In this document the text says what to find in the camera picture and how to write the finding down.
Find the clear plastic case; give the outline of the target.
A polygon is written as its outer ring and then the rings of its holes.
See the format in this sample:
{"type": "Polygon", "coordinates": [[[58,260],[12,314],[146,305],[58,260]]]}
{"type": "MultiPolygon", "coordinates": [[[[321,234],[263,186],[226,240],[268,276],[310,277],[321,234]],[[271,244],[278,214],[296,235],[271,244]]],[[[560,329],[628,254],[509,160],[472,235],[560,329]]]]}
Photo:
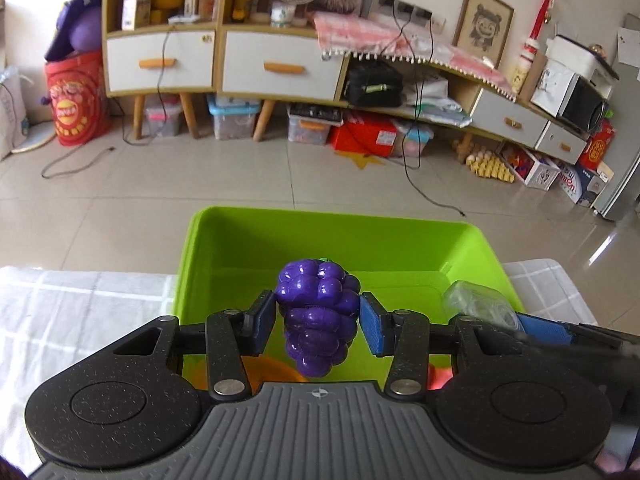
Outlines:
{"type": "Polygon", "coordinates": [[[498,290],[466,281],[456,281],[442,295],[442,308],[450,318],[462,314],[506,330],[522,332],[520,318],[498,290]]]}

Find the purple toy grapes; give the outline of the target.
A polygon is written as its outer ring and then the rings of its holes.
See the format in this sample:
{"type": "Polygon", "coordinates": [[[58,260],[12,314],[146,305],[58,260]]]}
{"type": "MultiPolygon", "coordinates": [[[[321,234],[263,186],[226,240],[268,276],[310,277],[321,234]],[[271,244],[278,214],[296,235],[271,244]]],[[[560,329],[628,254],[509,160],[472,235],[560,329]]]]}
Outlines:
{"type": "Polygon", "coordinates": [[[338,263],[302,259],[280,271],[276,290],[285,351],[298,372],[321,378],[342,364],[358,332],[360,281],[338,263]]]}

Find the pink peach toy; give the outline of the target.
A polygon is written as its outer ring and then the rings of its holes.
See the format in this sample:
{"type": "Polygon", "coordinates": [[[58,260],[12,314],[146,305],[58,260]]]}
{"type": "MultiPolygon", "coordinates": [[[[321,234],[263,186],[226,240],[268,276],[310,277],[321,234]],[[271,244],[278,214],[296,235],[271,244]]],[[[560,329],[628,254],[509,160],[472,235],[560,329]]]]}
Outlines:
{"type": "Polygon", "coordinates": [[[436,367],[434,365],[430,365],[428,367],[427,389],[439,390],[453,377],[454,372],[450,367],[436,367]]]}

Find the green plastic storage bin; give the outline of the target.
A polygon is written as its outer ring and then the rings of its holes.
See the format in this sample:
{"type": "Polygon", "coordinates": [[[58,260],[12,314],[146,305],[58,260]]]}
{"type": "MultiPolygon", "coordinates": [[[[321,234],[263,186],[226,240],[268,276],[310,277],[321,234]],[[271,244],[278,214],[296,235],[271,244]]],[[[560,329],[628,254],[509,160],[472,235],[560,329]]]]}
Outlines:
{"type": "Polygon", "coordinates": [[[183,324],[217,311],[244,310],[276,286],[290,261],[327,258],[354,274],[385,309],[407,309],[445,324],[442,294],[466,281],[501,292],[524,307],[484,234],[472,224],[208,207],[192,219],[174,302],[183,324]]]}

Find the yellow egg tray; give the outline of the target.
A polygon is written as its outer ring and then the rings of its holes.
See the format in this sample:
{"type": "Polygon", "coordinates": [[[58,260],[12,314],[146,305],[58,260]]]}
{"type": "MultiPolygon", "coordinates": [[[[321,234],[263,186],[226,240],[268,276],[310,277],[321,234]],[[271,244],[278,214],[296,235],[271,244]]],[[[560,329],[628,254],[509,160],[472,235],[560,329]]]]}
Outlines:
{"type": "Polygon", "coordinates": [[[469,144],[469,153],[463,154],[463,142],[454,139],[450,145],[456,152],[458,161],[468,168],[472,174],[479,178],[492,179],[506,183],[513,183],[515,176],[508,165],[491,151],[487,146],[471,142],[469,144]]]}

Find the grey checked tablecloth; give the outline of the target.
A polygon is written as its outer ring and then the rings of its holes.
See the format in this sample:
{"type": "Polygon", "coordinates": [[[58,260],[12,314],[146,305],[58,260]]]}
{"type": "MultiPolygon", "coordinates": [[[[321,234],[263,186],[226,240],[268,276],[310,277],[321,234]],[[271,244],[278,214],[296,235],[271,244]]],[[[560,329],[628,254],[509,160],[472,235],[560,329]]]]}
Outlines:
{"type": "Polygon", "coordinates": [[[172,274],[1,270],[1,455],[40,465],[24,421],[35,388],[174,306],[172,274]]]}

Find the microwave oven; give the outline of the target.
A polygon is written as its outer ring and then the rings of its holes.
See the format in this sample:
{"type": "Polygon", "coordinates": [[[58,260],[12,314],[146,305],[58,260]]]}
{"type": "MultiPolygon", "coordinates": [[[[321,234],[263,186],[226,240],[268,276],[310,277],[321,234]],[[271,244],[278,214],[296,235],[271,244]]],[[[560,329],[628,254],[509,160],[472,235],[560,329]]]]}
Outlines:
{"type": "Polygon", "coordinates": [[[596,133],[608,101],[589,81],[566,68],[548,64],[530,99],[536,107],[581,133],[596,133]]]}

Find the black bag on shelf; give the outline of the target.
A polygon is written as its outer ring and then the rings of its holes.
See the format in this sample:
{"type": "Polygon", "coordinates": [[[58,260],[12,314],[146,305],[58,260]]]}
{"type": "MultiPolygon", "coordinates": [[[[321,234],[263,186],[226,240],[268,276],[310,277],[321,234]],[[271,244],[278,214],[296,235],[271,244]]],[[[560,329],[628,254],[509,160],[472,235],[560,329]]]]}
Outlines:
{"type": "Polygon", "coordinates": [[[396,68],[378,60],[349,63],[343,98],[356,107],[400,107],[404,76],[396,68]]]}

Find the red cartoon face bag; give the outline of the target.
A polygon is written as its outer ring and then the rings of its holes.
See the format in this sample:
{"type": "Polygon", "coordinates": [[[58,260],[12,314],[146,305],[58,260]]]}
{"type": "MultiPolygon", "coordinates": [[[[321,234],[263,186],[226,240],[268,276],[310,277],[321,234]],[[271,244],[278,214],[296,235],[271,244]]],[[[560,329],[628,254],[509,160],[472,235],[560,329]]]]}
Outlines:
{"type": "Polygon", "coordinates": [[[78,146],[111,127],[101,50],[72,55],[44,66],[54,130],[63,146],[78,146]]]}

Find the white paper shopping bag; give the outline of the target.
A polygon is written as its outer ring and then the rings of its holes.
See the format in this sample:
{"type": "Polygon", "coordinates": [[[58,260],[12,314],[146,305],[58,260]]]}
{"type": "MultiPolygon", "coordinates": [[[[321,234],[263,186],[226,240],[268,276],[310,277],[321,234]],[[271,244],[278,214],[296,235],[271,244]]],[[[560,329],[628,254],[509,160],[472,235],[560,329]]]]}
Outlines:
{"type": "Polygon", "coordinates": [[[0,158],[6,159],[24,142],[29,129],[22,77],[15,66],[2,70],[0,91],[0,158]]]}

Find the wooden white drawer cabinet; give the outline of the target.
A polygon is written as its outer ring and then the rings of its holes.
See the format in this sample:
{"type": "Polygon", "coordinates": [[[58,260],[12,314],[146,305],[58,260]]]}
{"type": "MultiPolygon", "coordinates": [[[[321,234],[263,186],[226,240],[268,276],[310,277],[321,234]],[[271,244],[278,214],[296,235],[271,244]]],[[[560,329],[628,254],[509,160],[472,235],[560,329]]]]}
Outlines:
{"type": "MultiPolygon", "coordinates": [[[[365,58],[324,56],[316,31],[306,27],[233,24],[231,0],[219,0],[213,21],[159,24],[123,29],[125,0],[103,0],[103,54],[106,92],[134,100],[135,139],[141,139],[148,96],[178,96],[189,131],[197,138],[193,98],[206,92],[262,103],[255,127],[265,132],[279,102],[302,102],[346,108],[343,98],[349,63],[365,58]]],[[[450,96],[471,118],[463,127],[462,153],[480,138],[505,140],[568,164],[576,162],[586,142],[567,125],[515,96],[511,101],[491,88],[434,65],[397,64],[403,70],[434,70],[449,81],[450,96]]]]}

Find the pink lace cloth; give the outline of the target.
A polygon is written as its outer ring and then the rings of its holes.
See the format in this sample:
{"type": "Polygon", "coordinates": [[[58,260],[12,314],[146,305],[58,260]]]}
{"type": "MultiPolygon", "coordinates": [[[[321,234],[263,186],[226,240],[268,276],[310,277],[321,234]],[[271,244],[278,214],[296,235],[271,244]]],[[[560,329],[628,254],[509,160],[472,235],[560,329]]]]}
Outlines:
{"type": "Polygon", "coordinates": [[[514,101],[509,81],[480,58],[447,44],[426,27],[392,27],[356,16],[314,12],[311,18],[319,48],[324,56],[384,58],[434,65],[470,77],[514,101]]]}

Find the framed cartoon picture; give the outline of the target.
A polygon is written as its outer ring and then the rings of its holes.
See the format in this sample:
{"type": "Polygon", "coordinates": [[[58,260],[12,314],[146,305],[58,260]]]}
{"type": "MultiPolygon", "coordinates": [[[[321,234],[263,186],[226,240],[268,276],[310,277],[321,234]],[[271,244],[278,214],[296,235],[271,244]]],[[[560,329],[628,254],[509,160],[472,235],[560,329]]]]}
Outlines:
{"type": "Polygon", "coordinates": [[[463,0],[452,44],[497,68],[513,17],[514,9],[502,0],[463,0]]]}

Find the purple plush toy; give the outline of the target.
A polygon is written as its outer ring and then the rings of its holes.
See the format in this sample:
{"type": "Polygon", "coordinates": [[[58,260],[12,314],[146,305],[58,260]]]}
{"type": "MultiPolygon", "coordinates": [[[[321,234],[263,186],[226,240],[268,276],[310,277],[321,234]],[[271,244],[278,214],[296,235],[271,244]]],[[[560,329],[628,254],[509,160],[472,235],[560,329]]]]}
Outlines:
{"type": "Polygon", "coordinates": [[[99,50],[102,46],[102,0],[70,0],[64,3],[47,62],[64,60],[74,53],[99,50]]]}

